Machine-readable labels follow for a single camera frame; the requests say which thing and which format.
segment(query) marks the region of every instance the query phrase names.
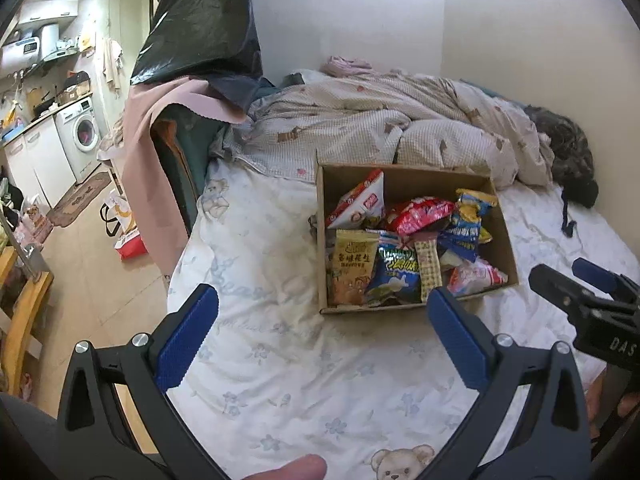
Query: black plastic bag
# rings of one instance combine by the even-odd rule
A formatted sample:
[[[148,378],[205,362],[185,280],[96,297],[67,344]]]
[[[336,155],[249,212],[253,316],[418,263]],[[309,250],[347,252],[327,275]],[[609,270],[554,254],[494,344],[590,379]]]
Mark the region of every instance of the black plastic bag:
[[[247,110],[262,76],[251,0],[160,0],[131,84],[197,75]]]

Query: wooden chair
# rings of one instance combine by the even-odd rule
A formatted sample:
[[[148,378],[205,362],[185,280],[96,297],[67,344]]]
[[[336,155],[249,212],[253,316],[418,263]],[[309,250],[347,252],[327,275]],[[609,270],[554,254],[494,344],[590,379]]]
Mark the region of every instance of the wooden chair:
[[[7,393],[18,396],[24,353],[28,351],[36,359],[40,357],[42,345],[31,336],[31,329],[40,308],[45,303],[46,293],[53,281],[53,273],[33,268],[1,212],[0,224],[11,242],[0,254],[0,286],[4,285],[18,257],[23,261],[23,269],[28,277],[15,302],[13,317],[9,318],[0,310],[0,328],[6,333],[0,350],[0,366],[7,382]]]

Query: pink cloth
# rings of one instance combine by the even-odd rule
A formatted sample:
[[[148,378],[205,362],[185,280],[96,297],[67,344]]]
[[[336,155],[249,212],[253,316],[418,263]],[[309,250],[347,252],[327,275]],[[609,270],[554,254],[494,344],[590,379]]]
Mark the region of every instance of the pink cloth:
[[[340,56],[331,56],[320,70],[334,77],[348,77],[350,75],[370,74],[373,72],[372,68],[363,59],[344,59]]]
[[[206,81],[186,76],[169,83],[132,86],[125,104],[122,185],[143,242],[167,276],[174,272],[188,236],[150,129],[160,112],[172,103],[225,123],[242,123],[247,118],[240,108],[206,95],[208,92]]]

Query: screw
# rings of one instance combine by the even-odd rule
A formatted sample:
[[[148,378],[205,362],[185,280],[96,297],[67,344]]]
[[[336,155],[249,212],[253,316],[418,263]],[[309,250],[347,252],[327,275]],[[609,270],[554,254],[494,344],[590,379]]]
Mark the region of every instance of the screw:
[[[149,342],[149,335],[145,333],[136,334],[131,342],[133,346],[144,346]]]
[[[504,348],[508,348],[513,344],[513,337],[508,334],[498,334],[495,337],[495,341],[498,343],[498,345]]]
[[[571,352],[571,347],[564,341],[558,341],[556,343],[556,350],[558,350],[561,354],[567,355],[569,352]]]
[[[84,354],[89,349],[88,341],[81,341],[76,344],[76,352],[79,354]]]

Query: blue gripper pad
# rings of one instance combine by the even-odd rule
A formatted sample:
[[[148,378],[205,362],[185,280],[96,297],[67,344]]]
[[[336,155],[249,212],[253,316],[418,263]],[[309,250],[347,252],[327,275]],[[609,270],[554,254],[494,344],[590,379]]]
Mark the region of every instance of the blue gripper pad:
[[[465,386],[482,392],[489,383],[486,355],[438,290],[429,294],[427,315]]]
[[[158,354],[154,381],[162,393],[178,386],[218,316],[218,294],[208,286],[196,298]]]
[[[609,272],[584,258],[575,260],[571,270],[576,278],[591,283],[606,294],[612,294],[618,288],[618,279],[613,272]]]

